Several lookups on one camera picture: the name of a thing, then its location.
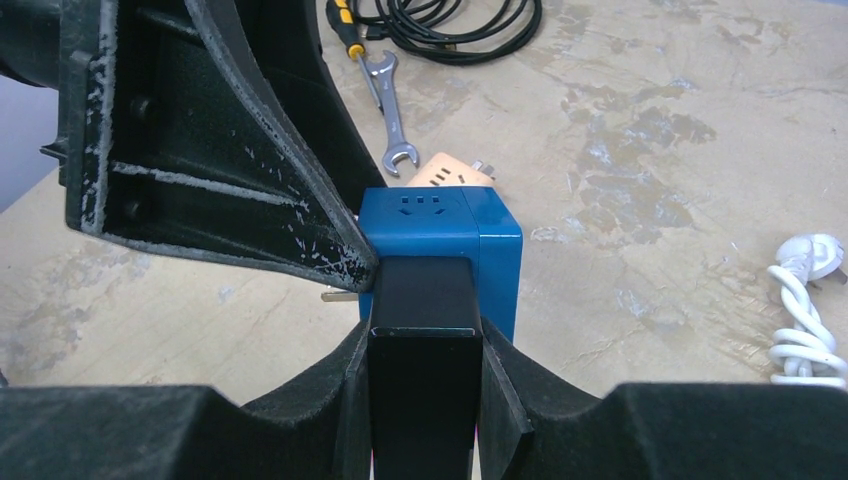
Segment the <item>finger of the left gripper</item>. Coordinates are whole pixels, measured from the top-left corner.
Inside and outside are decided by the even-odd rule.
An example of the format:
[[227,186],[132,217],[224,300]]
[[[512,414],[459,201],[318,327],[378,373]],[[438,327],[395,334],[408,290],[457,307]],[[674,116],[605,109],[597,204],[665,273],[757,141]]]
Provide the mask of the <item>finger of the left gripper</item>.
[[64,220],[137,251],[362,292],[377,255],[238,1],[60,1]]
[[284,112],[344,204],[359,213],[365,191],[386,182],[323,59],[318,3],[245,0],[236,7],[257,64]]

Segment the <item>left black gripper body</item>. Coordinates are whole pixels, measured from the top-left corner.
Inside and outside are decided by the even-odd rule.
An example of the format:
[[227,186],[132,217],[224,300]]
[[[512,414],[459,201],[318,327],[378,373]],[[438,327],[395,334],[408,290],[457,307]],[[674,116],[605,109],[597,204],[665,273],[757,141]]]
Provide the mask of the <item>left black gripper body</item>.
[[61,2],[1,0],[1,75],[58,89]]

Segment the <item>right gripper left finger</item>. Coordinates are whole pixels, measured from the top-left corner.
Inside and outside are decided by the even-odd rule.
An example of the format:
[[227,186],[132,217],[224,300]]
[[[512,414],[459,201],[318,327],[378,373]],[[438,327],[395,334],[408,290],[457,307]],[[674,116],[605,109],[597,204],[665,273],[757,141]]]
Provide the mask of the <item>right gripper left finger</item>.
[[367,477],[366,413],[351,403],[366,330],[238,406],[205,385],[9,387],[5,479]]

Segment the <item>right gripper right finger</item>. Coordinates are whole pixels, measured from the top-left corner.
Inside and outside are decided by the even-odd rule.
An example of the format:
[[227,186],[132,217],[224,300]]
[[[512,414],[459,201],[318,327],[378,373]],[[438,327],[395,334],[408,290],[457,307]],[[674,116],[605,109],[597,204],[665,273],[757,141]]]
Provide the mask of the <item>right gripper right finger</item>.
[[843,479],[847,396],[830,387],[624,383],[602,398],[483,325],[486,479]]

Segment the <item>black power brick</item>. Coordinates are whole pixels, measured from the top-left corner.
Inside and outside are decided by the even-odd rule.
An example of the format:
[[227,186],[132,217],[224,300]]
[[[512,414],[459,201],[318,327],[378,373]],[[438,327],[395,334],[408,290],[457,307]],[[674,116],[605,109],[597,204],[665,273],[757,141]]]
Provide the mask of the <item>black power brick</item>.
[[482,353],[469,260],[382,260],[367,346],[375,478],[470,478]]

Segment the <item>beige dragon cube socket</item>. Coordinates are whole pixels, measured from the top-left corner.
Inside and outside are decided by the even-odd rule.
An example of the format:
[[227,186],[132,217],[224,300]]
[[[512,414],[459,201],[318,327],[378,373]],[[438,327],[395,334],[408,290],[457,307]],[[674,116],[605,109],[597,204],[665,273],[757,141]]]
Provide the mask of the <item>beige dragon cube socket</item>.
[[482,161],[467,163],[447,153],[434,155],[406,184],[407,187],[494,187],[494,168]]

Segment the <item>blue wall socket box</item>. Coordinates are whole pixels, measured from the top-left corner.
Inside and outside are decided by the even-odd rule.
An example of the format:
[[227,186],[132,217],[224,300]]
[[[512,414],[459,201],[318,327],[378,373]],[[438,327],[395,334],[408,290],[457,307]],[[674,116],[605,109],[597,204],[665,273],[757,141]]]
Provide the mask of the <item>blue wall socket box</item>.
[[468,259],[482,315],[514,339],[523,233],[494,188],[369,188],[358,224],[380,259]]

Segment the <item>silver open-end wrench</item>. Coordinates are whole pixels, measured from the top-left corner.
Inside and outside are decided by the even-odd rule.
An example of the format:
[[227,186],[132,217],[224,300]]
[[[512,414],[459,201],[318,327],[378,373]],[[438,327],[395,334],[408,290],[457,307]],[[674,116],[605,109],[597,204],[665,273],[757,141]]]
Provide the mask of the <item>silver open-end wrench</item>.
[[398,163],[409,160],[415,168],[420,165],[417,148],[409,143],[404,135],[399,103],[397,100],[394,77],[399,64],[398,57],[389,50],[383,51],[383,59],[377,62],[366,61],[366,70],[376,88],[387,132],[387,147],[381,163],[385,171],[400,177]]

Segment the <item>yellow handled screwdriver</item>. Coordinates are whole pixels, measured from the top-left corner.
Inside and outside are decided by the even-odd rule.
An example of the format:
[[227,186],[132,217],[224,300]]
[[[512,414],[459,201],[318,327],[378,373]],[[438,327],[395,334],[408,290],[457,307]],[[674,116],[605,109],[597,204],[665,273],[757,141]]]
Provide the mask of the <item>yellow handled screwdriver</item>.
[[348,2],[345,0],[327,0],[325,15],[330,27],[344,45],[347,57],[359,66],[377,108],[382,111],[383,105],[380,94],[366,65],[366,49]]

